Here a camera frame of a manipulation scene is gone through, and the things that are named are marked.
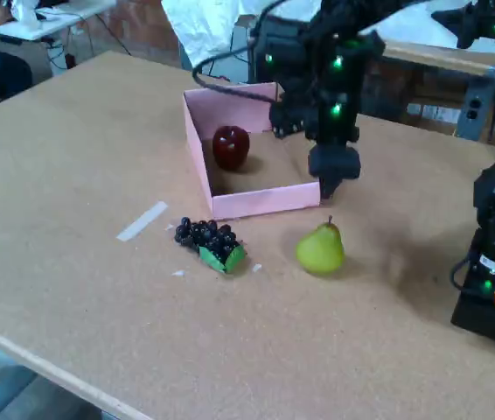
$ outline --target white cloth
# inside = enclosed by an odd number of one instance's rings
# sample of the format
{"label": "white cloth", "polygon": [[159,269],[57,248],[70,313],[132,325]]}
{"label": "white cloth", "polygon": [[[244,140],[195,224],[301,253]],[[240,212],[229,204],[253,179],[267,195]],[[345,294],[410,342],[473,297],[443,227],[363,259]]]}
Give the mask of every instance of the white cloth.
{"label": "white cloth", "polygon": [[[463,7],[469,0],[431,0],[409,6],[372,28],[385,40],[397,40],[456,48],[457,37],[433,20],[433,11]],[[162,0],[171,26],[191,63],[221,53],[230,47],[232,30],[239,16],[257,15],[271,0]],[[308,21],[319,10],[321,0],[289,0],[274,10],[281,18]],[[495,53],[495,42],[479,39],[472,51]]]}

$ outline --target brick wall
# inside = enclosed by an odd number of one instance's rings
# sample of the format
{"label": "brick wall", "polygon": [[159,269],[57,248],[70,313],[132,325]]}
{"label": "brick wall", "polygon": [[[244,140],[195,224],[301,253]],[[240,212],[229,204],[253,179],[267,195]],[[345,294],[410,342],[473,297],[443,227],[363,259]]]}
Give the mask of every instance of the brick wall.
{"label": "brick wall", "polygon": [[[116,7],[104,12],[102,18],[129,46],[178,50],[178,38],[171,29],[161,0],[117,0]],[[106,29],[97,19],[90,19],[89,24],[95,37],[109,39]]]}

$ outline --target green leaf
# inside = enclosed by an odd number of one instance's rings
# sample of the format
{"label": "green leaf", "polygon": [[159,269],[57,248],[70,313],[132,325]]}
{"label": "green leaf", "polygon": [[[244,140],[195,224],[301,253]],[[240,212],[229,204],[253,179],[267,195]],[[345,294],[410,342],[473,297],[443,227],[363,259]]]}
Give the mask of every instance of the green leaf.
{"label": "green leaf", "polygon": [[199,256],[201,260],[209,267],[221,272],[226,272],[226,267],[214,256],[214,254],[205,247],[199,247]]}
{"label": "green leaf", "polygon": [[240,263],[246,257],[246,251],[240,245],[239,247],[234,248],[234,250],[230,253],[227,258],[226,269],[227,272],[232,271],[236,265]]}

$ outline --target white desk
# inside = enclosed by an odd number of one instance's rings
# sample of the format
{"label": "white desk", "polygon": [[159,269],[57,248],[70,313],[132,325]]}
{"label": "white desk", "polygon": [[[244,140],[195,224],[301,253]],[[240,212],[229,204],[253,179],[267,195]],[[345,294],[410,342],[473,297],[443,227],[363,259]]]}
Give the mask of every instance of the white desk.
{"label": "white desk", "polygon": [[20,22],[9,22],[0,26],[0,35],[23,39],[25,41],[39,41],[49,36],[54,42],[48,44],[48,56],[53,75],[63,73],[66,68],[63,43],[59,32],[81,20],[87,19],[114,7],[116,0],[73,0],[70,3],[55,7],[38,9],[43,11],[46,20],[39,21],[39,27],[32,29]]}

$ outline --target grapes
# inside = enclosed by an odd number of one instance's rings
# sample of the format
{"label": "grapes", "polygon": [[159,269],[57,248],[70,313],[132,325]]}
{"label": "grapes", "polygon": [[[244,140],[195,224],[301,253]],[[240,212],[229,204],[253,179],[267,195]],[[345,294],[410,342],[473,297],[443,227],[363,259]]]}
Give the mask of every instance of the grapes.
{"label": "grapes", "polygon": [[234,232],[230,232],[229,234],[225,234],[222,236],[225,243],[232,243],[236,240],[236,234]]}
{"label": "grapes", "polygon": [[179,244],[182,247],[192,248],[192,246],[195,244],[195,242],[193,241],[193,237],[188,235],[185,238],[182,238],[182,240]]}
{"label": "grapes", "polygon": [[190,229],[192,226],[192,221],[189,220],[189,217],[184,217],[181,220],[181,226],[185,226],[187,229]]}
{"label": "grapes", "polygon": [[222,252],[228,257],[232,252],[232,247],[230,245],[225,245],[224,247],[222,247]]}
{"label": "grapes", "polygon": [[201,227],[198,223],[192,224],[192,235],[193,236],[201,235]]}
{"label": "grapes", "polygon": [[216,224],[216,221],[210,220],[206,223],[206,228],[209,229],[211,232],[216,232],[218,225]]}
{"label": "grapes", "polygon": [[201,220],[195,223],[188,217],[184,217],[176,228],[174,240],[197,254],[199,247],[205,247],[223,264],[232,251],[240,246],[230,225],[222,225],[219,228],[215,220]]}
{"label": "grapes", "polygon": [[230,232],[232,232],[232,228],[230,227],[230,225],[222,225],[219,228],[219,232],[221,232],[224,235],[229,234]]}
{"label": "grapes", "polygon": [[189,234],[189,229],[184,225],[178,226],[176,228],[176,236],[179,235],[180,238],[185,238]]}
{"label": "grapes", "polygon": [[203,239],[205,241],[209,242],[212,238],[213,238],[213,232],[211,232],[209,229],[203,232]]}

